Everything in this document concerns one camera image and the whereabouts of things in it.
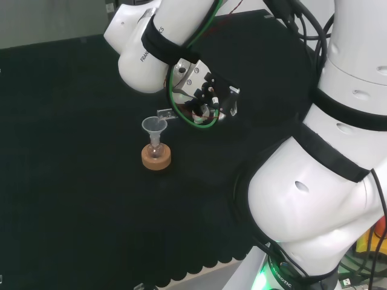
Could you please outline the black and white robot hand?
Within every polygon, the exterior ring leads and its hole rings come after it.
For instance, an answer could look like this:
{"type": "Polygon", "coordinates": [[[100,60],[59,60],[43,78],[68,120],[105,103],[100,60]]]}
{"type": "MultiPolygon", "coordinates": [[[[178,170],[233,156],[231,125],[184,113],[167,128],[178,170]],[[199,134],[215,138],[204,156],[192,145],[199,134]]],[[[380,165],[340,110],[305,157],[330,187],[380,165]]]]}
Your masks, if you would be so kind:
{"type": "Polygon", "coordinates": [[[238,112],[240,89],[200,60],[180,59],[169,69],[165,88],[175,115],[197,129],[208,129],[238,112]]]}

